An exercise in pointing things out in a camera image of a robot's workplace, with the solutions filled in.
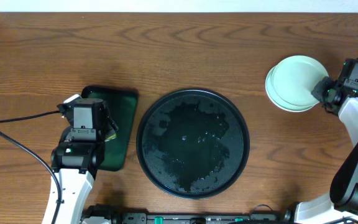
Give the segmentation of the mint plate with green stain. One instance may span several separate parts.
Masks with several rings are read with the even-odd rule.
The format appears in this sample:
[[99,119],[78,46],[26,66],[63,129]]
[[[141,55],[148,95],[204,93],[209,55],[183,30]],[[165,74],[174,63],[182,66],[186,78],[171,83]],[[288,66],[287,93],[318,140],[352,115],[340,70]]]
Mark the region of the mint plate with green stain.
[[275,67],[272,67],[270,69],[270,71],[268,72],[266,79],[265,79],[265,92],[266,92],[268,98],[270,99],[270,101],[278,108],[285,110],[285,111],[293,112],[293,113],[300,113],[300,112],[304,112],[304,111],[312,109],[312,107],[314,105],[295,106],[295,105],[289,104],[286,101],[282,100],[277,95],[277,93],[274,91],[273,85],[272,85],[272,74],[273,74],[274,70],[275,70]]

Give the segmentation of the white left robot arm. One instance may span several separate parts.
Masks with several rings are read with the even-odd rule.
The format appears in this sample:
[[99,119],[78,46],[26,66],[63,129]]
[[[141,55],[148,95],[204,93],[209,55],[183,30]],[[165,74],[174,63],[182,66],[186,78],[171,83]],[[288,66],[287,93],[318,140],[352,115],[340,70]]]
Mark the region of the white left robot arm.
[[118,127],[107,102],[74,95],[58,105],[69,122],[51,154],[51,188],[43,223],[80,223],[86,199],[104,161],[105,144]]

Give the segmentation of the yellow green scrubbing sponge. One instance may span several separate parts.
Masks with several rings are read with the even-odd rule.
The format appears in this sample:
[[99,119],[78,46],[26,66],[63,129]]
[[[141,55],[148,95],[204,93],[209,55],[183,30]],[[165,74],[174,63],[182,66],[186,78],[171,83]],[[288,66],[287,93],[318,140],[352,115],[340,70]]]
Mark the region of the yellow green scrubbing sponge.
[[116,138],[116,132],[115,132],[115,130],[110,130],[109,132],[107,132],[106,133],[106,135],[105,135],[105,142],[108,142],[108,141],[110,141],[110,140],[112,140],[112,139],[115,139]]

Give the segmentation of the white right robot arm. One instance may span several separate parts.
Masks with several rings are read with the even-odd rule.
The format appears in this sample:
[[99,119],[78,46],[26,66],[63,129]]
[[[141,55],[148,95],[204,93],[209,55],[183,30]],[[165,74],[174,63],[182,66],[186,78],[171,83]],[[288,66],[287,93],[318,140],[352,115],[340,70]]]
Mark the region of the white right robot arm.
[[358,223],[358,90],[339,80],[323,78],[311,94],[323,108],[338,116],[353,149],[335,174],[328,193],[289,208],[283,220],[290,223]]

